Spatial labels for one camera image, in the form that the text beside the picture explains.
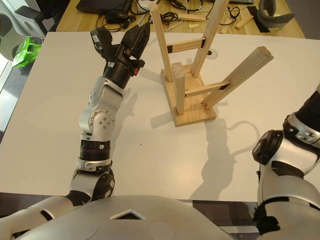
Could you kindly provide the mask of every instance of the wooden desk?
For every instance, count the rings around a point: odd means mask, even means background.
[[[78,11],[76,9],[78,2],[79,2],[79,0],[71,0],[70,1],[69,5],[68,5],[59,25],[57,27],[58,32],[91,31],[95,28],[98,15],[95,13]],[[259,3],[259,1],[256,0],[255,1],[256,7],[258,6],[258,3]],[[210,8],[212,7],[212,4],[213,3],[211,1],[204,0],[202,10],[209,11]],[[276,13],[277,14],[283,15],[283,14],[291,12],[285,0],[277,0],[276,4],[277,4],[276,5]],[[200,6],[200,1],[198,1],[198,0],[191,0],[188,3],[189,8],[198,8],[199,6]],[[291,37],[291,38],[304,38],[305,37],[295,18],[292,19],[285,27],[279,28],[279,29],[270,29],[270,32],[266,32],[266,33],[261,33],[253,20],[248,22],[241,29],[237,30],[237,29],[235,29],[235,25],[239,21],[241,21],[243,18],[249,16],[250,13],[249,13],[248,9],[245,8],[246,6],[243,4],[239,4],[239,5],[238,4],[230,4],[230,6],[231,7],[238,6],[241,10],[240,10],[239,17],[236,19],[236,22],[229,27],[229,29],[227,31],[228,34],[279,36],[279,37]],[[169,11],[177,13],[177,14],[185,13],[184,11],[176,9],[176,8],[172,7],[171,5],[169,5],[166,0],[162,0],[158,4],[158,7],[160,10],[160,13],[162,13],[162,14],[169,12]],[[136,6],[134,4],[132,5],[132,10],[137,12]],[[207,12],[199,12],[199,13],[197,13],[197,15],[206,16]],[[225,22],[225,20],[228,16],[229,16],[229,12],[226,10],[225,14],[223,16],[223,19],[222,19],[223,23]],[[131,23],[130,26],[136,25],[141,17],[142,16],[137,16],[137,20],[135,22]],[[99,27],[101,26],[102,18],[103,17],[101,16],[98,20]],[[148,15],[144,17],[142,23],[145,23],[147,20],[148,20]],[[178,22],[179,21],[172,22],[169,27],[177,24]],[[193,24],[198,23],[199,27],[189,28],[188,23],[193,23]],[[114,28],[117,28],[118,25],[117,24],[108,24],[107,27],[110,29],[114,29]],[[174,29],[170,30],[170,32],[172,32],[172,33],[203,33],[205,28],[206,28],[206,22],[191,22],[191,21],[189,21],[189,22],[185,22],[185,23],[175,27]]]

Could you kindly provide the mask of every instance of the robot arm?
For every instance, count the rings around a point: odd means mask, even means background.
[[[320,194],[304,176],[320,162],[320,85],[252,155],[260,165],[253,220],[263,239],[319,239]]]
[[[28,209],[0,219],[0,238],[12,240],[39,225],[97,199],[109,197],[115,186],[110,142],[116,113],[130,77],[145,64],[140,59],[149,40],[150,25],[134,26],[121,43],[112,45],[104,27],[91,32],[95,49],[106,59],[103,76],[90,92],[88,106],[79,118],[82,129],[80,157],[67,196],[49,197]]]

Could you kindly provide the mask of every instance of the laptop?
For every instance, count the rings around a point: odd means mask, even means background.
[[[132,1],[133,0],[80,0],[76,9],[99,15],[103,15],[113,9],[128,13]]]

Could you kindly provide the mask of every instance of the white table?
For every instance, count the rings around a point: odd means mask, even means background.
[[[113,35],[118,43],[123,33]],[[168,33],[167,42],[201,34]],[[206,84],[220,82],[256,47],[274,60],[214,108],[218,118],[174,127],[161,84],[163,63],[152,33],[146,65],[127,85],[116,116],[112,159],[115,195],[175,199],[257,200],[258,164],[251,150],[262,134],[281,129],[320,80],[320,41],[217,35],[215,60],[201,70]],[[171,62],[189,64],[195,50]],[[49,32],[0,145],[0,192],[65,195],[80,154],[78,116],[105,62],[89,32]],[[306,179],[320,189],[320,167]]]

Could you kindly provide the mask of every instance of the green bag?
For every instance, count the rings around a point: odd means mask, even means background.
[[[18,45],[12,62],[12,68],[19,68],[32,63],[40,51],[41,44],[35,44],[35,41],[28,36]]]

